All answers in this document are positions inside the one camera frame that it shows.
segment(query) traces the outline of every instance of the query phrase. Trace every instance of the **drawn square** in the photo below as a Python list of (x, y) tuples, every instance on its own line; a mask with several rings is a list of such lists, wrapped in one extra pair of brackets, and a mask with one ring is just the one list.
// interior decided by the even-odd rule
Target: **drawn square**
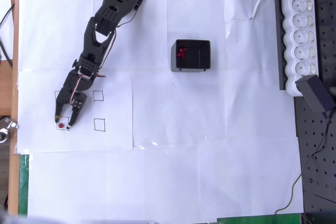
[(58, 122), (56, 123), (56, 129), (60, 131), (68, 131), (67, 126), (68, 126), (69, 120), (70, 120), (70, 117), (68, 116), (60, 116)]
[(94, 90), (93, 91), (93, 102), (103, 102), (104, 101), (104, 95), (102, 90)]
[(58, 94), (59, 94), (59, 91), (55, 91), (55, 100), (56, 100)]
[(95, 131), (105, 131), (105, 119), (95, 118), (93, 123)]

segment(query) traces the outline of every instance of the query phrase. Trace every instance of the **black cable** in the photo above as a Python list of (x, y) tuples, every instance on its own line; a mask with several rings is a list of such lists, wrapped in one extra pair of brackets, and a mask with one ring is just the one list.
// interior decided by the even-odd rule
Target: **black cable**
[(4, 208), (7, 210), (8, 209), (8, 194), (4, 202)]
[(106, 54), (103, 63), (102, 63), (101, 66), (98, 68), (98, 70), (100, 70), (100, 69), (103, 67), (103, 65), (104, 65), (104, 63), (105, 63), (105, 61), (106, 61), (106, 59), (107, 59), (107, 56), (109, 55), (109, 53), (110, 53), (110, 51), (111, 51), (111, 49), (112, 49), (112, 47), (113, 47), (113, 44), (114, 44), (114, 42), (115, 42), (115, 40), (116, 40), (116, 37), (117, 37), (117, 30), (114, 30), (114, 38), (113, 38), (113, 41), (112, 41), (112, 45), (111, 45), (111, 47), (110, 47), (108, 53)]
[(4, 47), (4, 45), (2, 45), (1, 40), (0, 40), (0, 48), (1, 48), (2, 52), (4, 52), (4, 55), (5, 55), (6, 60), (8, 61), (8, 64), (10, 65), (11, 68), (13, 68), (13, 63), (10, 61), (10, 59), (8, 57), (8, 54), (5, 50), (5, 47)]
[(0, 121), (3, 119), (3, 118), (9, 118), (10, 116), (8, 116), (8, 115), (3, 115), (3, 116), (1, 116), (0, 117)]
[(294, 184), (292, 185), (292, 192), (291, 192), (290, 200), (289, 200), (287, 206), (285, 206), (284, 208), (280, 208), (280, 209), (278, 209), (278, 210), (275, 211), (275, 213), (274, 213), (274, 224), (277, 223), (277, 212), (282, 211), (282, 210), (285, 210), (285, 209), (288, 208), (289, 205), (291, 204), (291, 202), (292, 202), (292, 200), (293, 200), (294, 186), (295, 186), (295, 184), (297, 183), (297, 181), (300, 179), (300, 177), (302, 176), (303, 172), (306, 170), (308, 161), (310, 160), (310, 158), (311, 158), (313, 155), (315, 155), (316, 153), (319, 153), (319, 152), (321, 152), (321, 151), (323, 150), (323, 148), (320, 149), (320, 150), (319, 150), (319, 148), (320, 148), (320, 146), (321, 146), (321, 144), (322, 144), (324, 138), (326, 139), (326, 142), (327, 142), (327, 134), (328, 134), (328, 129), (329, 129), (329, 124), (330, 124), (330, 119), (331, 119), (331, 115), (332, 115), (332, 113), (333, 113), (333, 111), (331, 111), (330, 114), (329, 114), (327, 127), (326, 127), (326, 129), (325, 129), (325, 134), (324, 134), (324, 136), (322, 137), (322, 139), (321, 139), (321, 141), (320, 141), (320, 144), (318, 145), (316, 151), (308, 157), (308, 159), (307, 159), (307, 161), (306, 161), (306, 163), (305, 163), (305, 165), (304, 165), (304, 167), (303, 167), (303, 169), (302, 169), (302, 171), (301, 171), (299, 177), (295, 180)]
[[(8, 13), (13, 9), (14, 5), (15, 5), (15, 4), (13, 4), (13, 5), (10, 7), (10, 9), (6, 12), (5, 16), (3, 17), (3, 19), (2, 19), (1, 22), (0, 22), (0, 27), (1, 27), (2, 23), (3, 23), (3, 21), (5, 20), (5, 18), (7, 17)], [(4, 55), (5, 55), (6, 60), (8, 61), (8, 64), (10, 65), (11, 68), (13, 68), (13, 64), (12, 64), (12, 62), (10, 61), (10, 59), (9, 59), (9, 57), (8, 57), (8, 54), (7, 54), (6, 50), (5, 50), (4, 45), (3, 45), (2, 42), (1, 42), (1, 40), (0, 40), (0, 48), (1, 48), (2, 52), (4, 52)]]
[(136, 13), (137, 13), (137, 12), (138, 12), (138, 10), (135, 11), (133, 18), (132, 18), (130, 21), (127, 21), (127, 22), (125, 22), (125, 23), (122, 23), (121, 25), (117, 26), (117, 28), (119, 28), (119, 27), (121, 27), (121, 26), (123, 26), (123, 25), (125, 25), (125, 24), (127, 24), (127, 23), (129, 23), (129, 22), (131, 22), (131, 21), (134, 19), (134, 17), (136, 16)]
[(6, 12), (5, 16), (3, 17), (3, 19), (2, 19), (1, 22), (0, 22), (0, 26), (1, 26), (1, 24), (3, 23), (3, 21), (5, 20), (5, 18), (7, 17), (8, 13), (13, 9), (14, 5), (15, 5), (15, 4), (13, 4), (13, 5), (10, 7), (10, 9)]

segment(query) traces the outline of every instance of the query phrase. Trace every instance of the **metal clamp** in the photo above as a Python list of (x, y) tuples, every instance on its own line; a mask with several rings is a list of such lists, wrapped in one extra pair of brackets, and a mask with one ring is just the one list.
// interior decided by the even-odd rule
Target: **metal clamp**
[(15, 128), (17, 129), (18, 128), (18, 125), (16, 123), (14, 123), (11, 119), (9, 118), (6, 118), (5, 119), (5, 122), (6, 123), (9, 123), (9, 125), (7, 126), (7, 128), (3, 128), (0, 130), (0, 144), (4, 143), (8, 136), (9, 136), (9, 130), (12, 128)]

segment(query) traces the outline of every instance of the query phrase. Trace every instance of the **power outlet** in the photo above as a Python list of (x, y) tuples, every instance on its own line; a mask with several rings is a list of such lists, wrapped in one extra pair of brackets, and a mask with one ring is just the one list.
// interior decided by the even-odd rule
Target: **power outlet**
[(285, 73), (288, 77), (287, 92), (294, 96), (302, 96), (295, 82), (303, 76), (319, 74), (316, 16), (314, 0), (281, 0), (285, 20), (282, 26), (286, 32)]

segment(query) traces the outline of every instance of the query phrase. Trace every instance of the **black pegboard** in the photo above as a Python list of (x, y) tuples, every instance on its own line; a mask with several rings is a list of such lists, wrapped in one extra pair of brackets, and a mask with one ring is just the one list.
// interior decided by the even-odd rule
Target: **black pegboard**
[[(336, 0), (315, 0), (319, 77), (326, 87), (336, 87)], [(295, 116), (301, 168), (322, 137), (323, 151), (312, 157), (302, 174), (303, 202), (314, 223), (336, 223), (336, 112), (328, 120), (311, 111), (303, 97), (295, 98)]]

